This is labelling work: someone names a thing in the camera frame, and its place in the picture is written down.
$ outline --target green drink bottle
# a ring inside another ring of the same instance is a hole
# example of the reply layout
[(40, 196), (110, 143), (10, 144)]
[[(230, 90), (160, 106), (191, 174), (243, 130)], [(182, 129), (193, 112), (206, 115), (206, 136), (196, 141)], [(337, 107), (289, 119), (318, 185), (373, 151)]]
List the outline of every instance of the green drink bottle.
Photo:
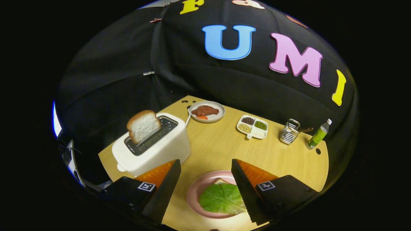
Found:
[(308, 149), (313, 149), (317, 144), (326, 136), (328, 130), (330, 129), (332, 121), (330, 119), (327, 120), (326, 123), (321, 125), (318, 128), (317, 132), (313, 135), (313, 137), (306, 143)]

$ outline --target white toaster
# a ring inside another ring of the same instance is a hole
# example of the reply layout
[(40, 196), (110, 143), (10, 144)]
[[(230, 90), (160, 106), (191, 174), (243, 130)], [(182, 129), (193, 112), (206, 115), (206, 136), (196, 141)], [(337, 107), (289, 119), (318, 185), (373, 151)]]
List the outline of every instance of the white toaster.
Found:
[(129, 133), (117, 139), (112, 147), (119, 171), (139, 176), (173, 159), (182, 164), (191, 154), (185, 122), (169, 113), (157, 113), (161, 128), (134, 144)]

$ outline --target seeds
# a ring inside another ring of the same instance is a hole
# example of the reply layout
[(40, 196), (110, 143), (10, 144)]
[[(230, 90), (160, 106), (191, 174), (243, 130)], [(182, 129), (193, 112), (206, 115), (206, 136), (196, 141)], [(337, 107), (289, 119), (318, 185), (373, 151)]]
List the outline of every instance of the seeds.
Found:
[(261, 128), (262, 130), (267, 130), (267, 125), (263, 122), (256, 121), (256, 124), (254, 124), (257, 128)]
[(250, 117), (244, 117), (241, 122), (249, 124), (249, 125), (253, 125), (254, 124), (254, 119), (250, 118)]
[(238, 125), (238, 129), (240, 129), (241, 131), (246, 132), (246, 133), (250, 133), (250, 132), (251, 132), (251, 127), (250, 127), (250, 126), (247, 126), (247, 125), (245, 125), (245, 124), (239, 124), (239, 125)]

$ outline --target green lettuce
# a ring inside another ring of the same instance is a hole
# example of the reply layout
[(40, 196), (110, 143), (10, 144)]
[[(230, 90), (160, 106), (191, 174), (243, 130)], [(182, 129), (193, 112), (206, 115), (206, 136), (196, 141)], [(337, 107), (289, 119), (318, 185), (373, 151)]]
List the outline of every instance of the green lettuce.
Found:
[(199, 203), (205, 211), (213, 213), (236, 215), (247, 212), (237, 185), (227, 183), (207, 186)]

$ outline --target blue letter u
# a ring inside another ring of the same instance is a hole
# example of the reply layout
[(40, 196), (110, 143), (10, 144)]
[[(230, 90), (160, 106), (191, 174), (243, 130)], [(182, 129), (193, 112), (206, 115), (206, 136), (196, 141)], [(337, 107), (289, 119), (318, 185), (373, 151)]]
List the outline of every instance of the blue letter u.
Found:
[(233, 50), (225, 49), (222, 44), (224, 25), (208, 25), (203, 27), (205, 32), (205, 50), (209, 55), (218, 59), (237, 60), (246, 57), (251, 51), (251, 33), (256, 31), (252, 26), (235, 25), (233, 29), (238, 31), (238, 47)]

